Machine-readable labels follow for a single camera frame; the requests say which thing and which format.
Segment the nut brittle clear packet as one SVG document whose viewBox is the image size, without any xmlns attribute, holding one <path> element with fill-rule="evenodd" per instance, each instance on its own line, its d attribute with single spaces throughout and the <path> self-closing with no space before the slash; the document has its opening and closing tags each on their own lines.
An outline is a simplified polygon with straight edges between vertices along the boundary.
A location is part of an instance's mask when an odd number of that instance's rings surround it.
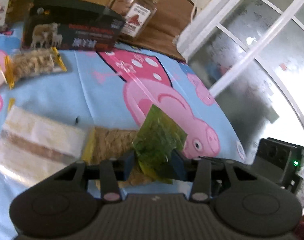
<svg viewBox="0 0 304 240">
<path fill-rule="evenodd" d="M 96 165 L 106 159 L 122 157 L 132 150 L 132 141 L 136 137 L 136 130 L 108 129 L 105 127 L 93 127 L 90 129 L 81 159 L 87 164 Z M 147 185 L 154 182 L 145 175 L 138 164 L 131 170 L 126 181 L 120 181 L 121 188 L 130 186 Z"/>
</svg>

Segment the green seaweed snack packet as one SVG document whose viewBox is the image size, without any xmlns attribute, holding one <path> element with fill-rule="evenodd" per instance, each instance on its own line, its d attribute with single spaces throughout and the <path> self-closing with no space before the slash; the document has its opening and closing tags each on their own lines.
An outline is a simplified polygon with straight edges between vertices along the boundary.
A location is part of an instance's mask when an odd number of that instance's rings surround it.
<svg viewBox="0 0 304 240">
<path fill-rule="evenodd" d="M 172 151 L 182 151 L 186 138 L 187 133 L 174 120 L 152 105 L 132 142 L 142 172 L 153 180 L 171 184 Z"/>
</svg>

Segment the white layered cake packet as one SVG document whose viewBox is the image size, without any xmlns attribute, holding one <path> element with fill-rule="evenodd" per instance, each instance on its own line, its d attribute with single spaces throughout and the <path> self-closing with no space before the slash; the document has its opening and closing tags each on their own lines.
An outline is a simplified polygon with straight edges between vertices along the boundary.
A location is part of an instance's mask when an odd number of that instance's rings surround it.
<svg viewBox="0 0 304 240">
<path fill-rule="evenodd" d="M 12 106 L 0 133 L 0 173 L 33 186 L 80 159 L 87 132 Z"/>
</svg>

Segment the blue pig cartoon bedsheet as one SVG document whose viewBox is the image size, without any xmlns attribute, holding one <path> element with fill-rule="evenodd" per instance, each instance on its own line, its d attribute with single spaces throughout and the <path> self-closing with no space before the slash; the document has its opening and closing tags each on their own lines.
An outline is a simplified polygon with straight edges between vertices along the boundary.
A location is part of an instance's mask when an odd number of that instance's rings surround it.
<svg viewBox="0 0 304 240">
<path fill-rule="evenodd" d="M 187 134 L 205 141 L 205 127 L 211 126 L 220 144 L 219 157 L 245 160 L 244 149 L 227 117 L 192 69 L 160 53 L 119 43 L 114 51 L 64 50 L 68 71 L 22 80 L 14 89 L 0 88 L 0 132 L 10 99 L 32 113 L 68 125 L 136 129 L 134 115 L 141 81 L 149 92 L 168 92 L 182 102 L 170 108 Z"/>
</svg>

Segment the white framed frosted window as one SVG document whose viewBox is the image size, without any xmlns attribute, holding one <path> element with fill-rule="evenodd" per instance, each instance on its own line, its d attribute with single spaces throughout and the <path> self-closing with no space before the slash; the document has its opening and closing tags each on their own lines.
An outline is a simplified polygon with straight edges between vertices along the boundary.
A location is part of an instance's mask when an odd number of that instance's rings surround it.
<svg viewBox="0 0 304 240">
<path fill-rule="evenodd" d="M 177 49 L 252 163 L 262 138 L 304 147 L 304 0 L 195 0 Z M 304 206 L 303 178 L 298 197 Z"/>
</svg>

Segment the sesame cake clear packet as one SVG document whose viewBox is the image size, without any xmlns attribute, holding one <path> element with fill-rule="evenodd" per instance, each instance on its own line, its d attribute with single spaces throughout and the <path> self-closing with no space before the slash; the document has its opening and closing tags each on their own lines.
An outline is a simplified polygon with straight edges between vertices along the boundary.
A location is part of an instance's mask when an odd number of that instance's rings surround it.
<svg viewBox="0 0 304 240">
<path fill-rule="evenodd" d="M 5 57 L 5 78 L 10 89 L 19 80 L 62 72 L 67 72 L 67 68 L 56 47 L 23 51 Z"/>
</svg>

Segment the black sheep wool box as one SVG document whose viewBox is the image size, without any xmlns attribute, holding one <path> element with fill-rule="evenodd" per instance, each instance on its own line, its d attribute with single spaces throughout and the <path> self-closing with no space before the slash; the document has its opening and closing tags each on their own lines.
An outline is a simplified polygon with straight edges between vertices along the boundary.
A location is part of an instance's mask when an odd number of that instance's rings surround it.
<svg viewBox="0 0 304 240">
<path fill-rule="evenodd" d="M 21 47 L 110 51 L 125 19 L 106 6 L 81 0 L 32 0 Z"/>
</svg>

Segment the brown seat cushion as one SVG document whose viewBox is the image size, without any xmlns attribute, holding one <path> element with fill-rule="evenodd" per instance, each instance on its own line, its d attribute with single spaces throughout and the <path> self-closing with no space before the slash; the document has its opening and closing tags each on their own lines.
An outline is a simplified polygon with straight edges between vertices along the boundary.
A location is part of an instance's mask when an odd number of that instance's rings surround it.
<svg viewBox="0 0 304 240">
<path fill-rule="evenodd" d="M 121 5 L 124 1 L 110 0 L 109 6 L 112 10 L 121 13 Z M 184 61 L 185 59 L 177 51 L 175 39 L 189 24 L 192 9 L 191 0 L 159 0 L 156 13 L 140 35 L 133 40 L 121 36 L 119 40 Z"/>
</svg>

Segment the almond jar gold lid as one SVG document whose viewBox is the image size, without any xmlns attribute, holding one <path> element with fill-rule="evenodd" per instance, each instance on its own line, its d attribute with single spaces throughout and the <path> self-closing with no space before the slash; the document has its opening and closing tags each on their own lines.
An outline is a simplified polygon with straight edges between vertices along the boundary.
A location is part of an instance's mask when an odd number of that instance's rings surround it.
<svg viewBox="0 0 304 240">
<path fill-rule="evenodd" d="M 124 0 L 121 15 L 125 18 L 121 37 L 127 40 L 138 38 L 157 11 L 159 0 Z"/>
</svg>

